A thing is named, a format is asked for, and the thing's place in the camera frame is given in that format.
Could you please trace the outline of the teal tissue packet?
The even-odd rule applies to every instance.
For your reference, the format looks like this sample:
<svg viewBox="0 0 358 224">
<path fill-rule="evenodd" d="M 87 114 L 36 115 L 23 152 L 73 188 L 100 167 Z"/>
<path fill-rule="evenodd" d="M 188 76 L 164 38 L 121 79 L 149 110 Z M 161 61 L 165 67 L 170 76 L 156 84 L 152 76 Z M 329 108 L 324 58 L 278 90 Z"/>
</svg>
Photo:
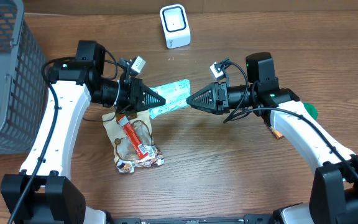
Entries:
<svg viewBox="0 0 358 224">
<path fill-rule="evenodd" d="M 149 109 L 149 114 L 152 119 L 155 119 L 159 115 L 188 106 L 186 99 L 191 95 L 191 85 L 188 79 L 156 86 L 151 88 L 151 90 L 164 97 L 166 100 L 163 106 Z"/>
</svg>

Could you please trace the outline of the red stick packet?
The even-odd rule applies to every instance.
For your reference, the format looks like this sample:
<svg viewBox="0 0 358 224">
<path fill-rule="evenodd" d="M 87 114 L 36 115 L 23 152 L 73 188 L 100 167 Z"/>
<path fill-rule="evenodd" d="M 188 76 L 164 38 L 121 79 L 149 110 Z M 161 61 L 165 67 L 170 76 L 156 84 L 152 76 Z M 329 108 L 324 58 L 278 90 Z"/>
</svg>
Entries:
<svg viewBox="0 0 358 224">
<path fill-rule="evenodd" d="M 127 137 L 129 138 L 130 142 L 132 143 L 133 148 L 139 159 L 144 159 L 149 155 L 148 150 L 146 150 L 145 146 L 142 144 L 140 137 L 136 134 L 134 128 L 132 127 L 131 123 L 129 122 L 128 118 L 120 114 L 117 116 L 117 121 Z"/>
</svg>

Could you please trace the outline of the orange small box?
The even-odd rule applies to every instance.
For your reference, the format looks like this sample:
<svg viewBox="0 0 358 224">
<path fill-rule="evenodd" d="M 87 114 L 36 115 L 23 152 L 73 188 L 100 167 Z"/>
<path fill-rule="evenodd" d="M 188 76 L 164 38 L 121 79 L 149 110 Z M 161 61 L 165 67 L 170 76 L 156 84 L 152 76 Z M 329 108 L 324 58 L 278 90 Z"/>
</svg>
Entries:
<svg viewBox="0 0 358 224">
<path fill-rule="evenodd" d="M 270 130 L 273 133 L 273 135 L 276 137 L 276 139 L 281 139 L 283 137 L 283 134 L 277 131 L 273 126 L 270 126 Z"/>
</svg>

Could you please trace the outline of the beige snack pouch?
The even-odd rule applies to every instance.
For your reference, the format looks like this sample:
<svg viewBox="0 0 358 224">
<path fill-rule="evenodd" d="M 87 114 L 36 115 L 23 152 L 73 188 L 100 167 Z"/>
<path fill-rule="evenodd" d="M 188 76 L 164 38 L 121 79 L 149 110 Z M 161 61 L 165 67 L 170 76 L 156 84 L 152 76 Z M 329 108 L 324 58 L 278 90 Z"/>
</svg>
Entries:
<svg viewBox="0 0 358 224">
<path fill-rule="evenodd" d="M 152 126 L 149 112 L 142 111 L 136 114 L 125 115 L 134 128 L 149 155 L 139 159 L 129 138 L 119 125 L 116 113 L 102 116 L 103 126 L 113 145 L 114 163 L 121 173 L 133 173 L 137 167 L 158 167 L 164 164 L 164 157 L 157 147 L 152 136 Z"/>
</svg>

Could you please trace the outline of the green lid jar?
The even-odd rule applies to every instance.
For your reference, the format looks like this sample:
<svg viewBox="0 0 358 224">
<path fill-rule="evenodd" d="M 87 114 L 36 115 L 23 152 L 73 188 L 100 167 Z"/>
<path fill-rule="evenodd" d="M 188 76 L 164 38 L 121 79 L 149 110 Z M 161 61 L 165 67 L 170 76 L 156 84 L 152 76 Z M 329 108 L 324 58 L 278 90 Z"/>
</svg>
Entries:
<svg viewBox="0 0 358 224">
<path fill-rule="evenodd" d="M 303 103 L 305 109 L 307 110 L 308 114 L 314 119 L 317 120 L 318 118 L 318 110 L 315 108 L 314 105 L 311 103 Z"/>
</svg>

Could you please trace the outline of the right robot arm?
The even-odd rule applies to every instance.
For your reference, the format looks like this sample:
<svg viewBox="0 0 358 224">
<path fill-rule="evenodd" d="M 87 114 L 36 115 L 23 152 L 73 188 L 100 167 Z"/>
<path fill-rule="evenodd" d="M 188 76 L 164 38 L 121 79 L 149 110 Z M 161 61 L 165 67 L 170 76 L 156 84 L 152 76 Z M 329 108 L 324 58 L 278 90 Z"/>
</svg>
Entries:
<svg viewBox="0 0 358 224">
<path fill-rule="evenodd" d="M 268 52 L 246 57 L 241 73 L 245 84 L 231 86 L 228 58 L 212 64 L 215 82 L 189 96 L 194 109 L 226 115 L 228 121 L 250 114 L 261 117 L 282 134 L 313 172 L 308 203 L 270 214 L 245 215 L 244 223 L 358 223 L 358 155 L 336 141 L 288 88 L 280 88 L 273 57 Z"/>
</svg>

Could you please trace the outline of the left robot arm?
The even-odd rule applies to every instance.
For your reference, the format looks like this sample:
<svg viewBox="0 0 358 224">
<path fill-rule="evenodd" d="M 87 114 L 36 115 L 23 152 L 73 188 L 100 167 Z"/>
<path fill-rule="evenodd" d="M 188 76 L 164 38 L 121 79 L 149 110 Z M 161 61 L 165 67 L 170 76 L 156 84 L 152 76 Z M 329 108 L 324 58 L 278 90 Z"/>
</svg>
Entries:
<svg viewBox="0 0 358 224">
<path fill-rule="evenodd" d="M 11 214 L 9 223 L 112 223 L 109 212 L 86 205 L 84 195 L 70 180 L 78 129 L 91 103 L 115 108 L 112 120 L 123 128 L 140 164 L 159 162 L 128 116 L 162 106 L 165 99 L 139 78 L 145 65 L 141 57 L 111 58 L 123 73 L 103 77 L 107 54 L 101 44 L 81 40 L 75 56 L 42 65 L 49 96 L 37 137 L 19 173 L 7 174 L 1 182 L 1 194 Z"/>
</svg>

